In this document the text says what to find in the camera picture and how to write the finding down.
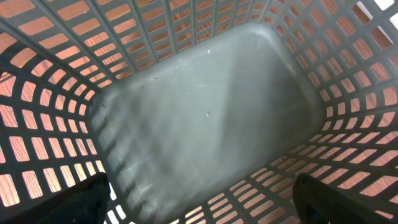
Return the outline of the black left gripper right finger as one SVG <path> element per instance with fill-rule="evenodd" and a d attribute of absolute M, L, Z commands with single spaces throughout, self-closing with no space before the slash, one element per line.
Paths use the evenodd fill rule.
<path fill-rule="evenodd" d="M 301 173 L 292 187 L 297 215 L 305 224 L 391 224 L 388 219 L 329 187 L 311 175 Z"/>

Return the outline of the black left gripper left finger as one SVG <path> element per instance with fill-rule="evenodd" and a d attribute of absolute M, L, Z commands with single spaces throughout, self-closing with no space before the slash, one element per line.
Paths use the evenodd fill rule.
<path fill-rule="evenodd" d="M 108 176 L 100 172 L 1 224 L 102 224 L 109 200 Z"/>

